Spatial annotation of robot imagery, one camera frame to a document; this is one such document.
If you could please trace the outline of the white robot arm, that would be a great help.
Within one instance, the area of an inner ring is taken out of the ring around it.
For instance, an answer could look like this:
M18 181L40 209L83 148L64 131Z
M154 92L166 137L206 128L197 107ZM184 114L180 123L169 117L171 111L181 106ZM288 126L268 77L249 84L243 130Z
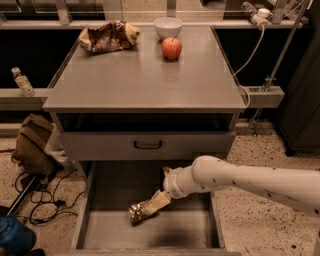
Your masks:
M315 217L320 214L320 173L315 170L235 165L207 155L190 166L162 170L167 203L233 186Z

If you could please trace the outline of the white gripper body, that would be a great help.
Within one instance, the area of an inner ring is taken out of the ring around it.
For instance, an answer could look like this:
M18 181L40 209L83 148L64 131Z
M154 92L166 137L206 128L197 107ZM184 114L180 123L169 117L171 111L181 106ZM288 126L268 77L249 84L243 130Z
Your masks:
M172 169L172 172L164 177L163 188L173 199L185 198L194 193L195 182L191 168L178 167Z

